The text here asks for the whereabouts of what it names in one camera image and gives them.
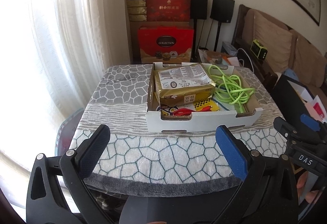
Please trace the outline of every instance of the red gift bag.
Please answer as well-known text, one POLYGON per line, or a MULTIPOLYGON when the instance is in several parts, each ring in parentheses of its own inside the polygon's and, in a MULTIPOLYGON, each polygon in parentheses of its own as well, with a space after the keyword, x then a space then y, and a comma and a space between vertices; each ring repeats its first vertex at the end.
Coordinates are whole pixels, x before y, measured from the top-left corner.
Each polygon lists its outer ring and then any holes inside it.
POLYGON ((189 22, 191 0, 146 0, 147 21, 189 22))

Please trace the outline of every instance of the digital clock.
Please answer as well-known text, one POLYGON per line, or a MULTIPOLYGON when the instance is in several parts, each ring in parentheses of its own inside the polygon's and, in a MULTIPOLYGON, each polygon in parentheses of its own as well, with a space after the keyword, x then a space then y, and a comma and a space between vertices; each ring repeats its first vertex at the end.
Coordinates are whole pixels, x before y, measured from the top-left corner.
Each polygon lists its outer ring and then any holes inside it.
POLYGON ((263 46, 257 39, 252 41, 251 44, 252 53, 259 59, 264 60, 267 56, 268 50, 265 46, 263 46))

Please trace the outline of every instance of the table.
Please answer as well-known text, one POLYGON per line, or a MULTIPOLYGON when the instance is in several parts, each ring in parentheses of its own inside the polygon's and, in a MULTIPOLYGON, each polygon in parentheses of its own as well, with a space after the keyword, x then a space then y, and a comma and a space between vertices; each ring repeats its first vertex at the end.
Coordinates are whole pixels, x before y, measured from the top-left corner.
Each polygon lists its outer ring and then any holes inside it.
MULTIPOLYGON (((102 77, 78 124, 76 149, 100 124, 111 130, 106 150, 84 181, 102 192, 147 197, 206 194, 240 183, 215 142, 215 132, 149 133, 145 113, 151 64, 110 67, 102 77)), ((273 128, 282 116, 277 105, 247 68, 237 69, 264 109, 248 128, 231 130, 249 149, 278 157, 286 140, 273 128)))

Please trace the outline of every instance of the blue finger pad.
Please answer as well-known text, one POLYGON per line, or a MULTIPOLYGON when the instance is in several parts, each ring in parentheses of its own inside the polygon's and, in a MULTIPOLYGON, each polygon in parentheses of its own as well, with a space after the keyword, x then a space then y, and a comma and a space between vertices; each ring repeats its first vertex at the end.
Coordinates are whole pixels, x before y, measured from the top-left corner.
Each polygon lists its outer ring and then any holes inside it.
POLYGON ((223 152, 225 159, 227 160, 228 165, 231 167, 235 177, 244 181, 247 176, 246 160, 232 139, 230 139, 230 137, 221 127, 216 129, 216 142, 223 152))
POLYGON ((304 123, 306 126, 308 126, 311 130, 313 130, 315 132, 320 131, 319 122, 316 121, 315 119, 312 119, 308 115, 302 114, 300 117, 300 120, 302 123, 304 123))

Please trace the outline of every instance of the red cable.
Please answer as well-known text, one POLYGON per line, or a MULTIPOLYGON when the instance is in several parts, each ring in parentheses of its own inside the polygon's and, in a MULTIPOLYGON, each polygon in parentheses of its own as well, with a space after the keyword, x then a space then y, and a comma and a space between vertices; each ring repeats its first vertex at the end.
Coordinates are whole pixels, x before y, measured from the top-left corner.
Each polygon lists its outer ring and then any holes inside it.
POLYGON ((196 111, 187 108, 181 108, 173 112, 174 116, 188 116, 191 115, 192 112, 200 112, 200 111, 211 111, 211 106, 206 106, 202 110, 196 111))

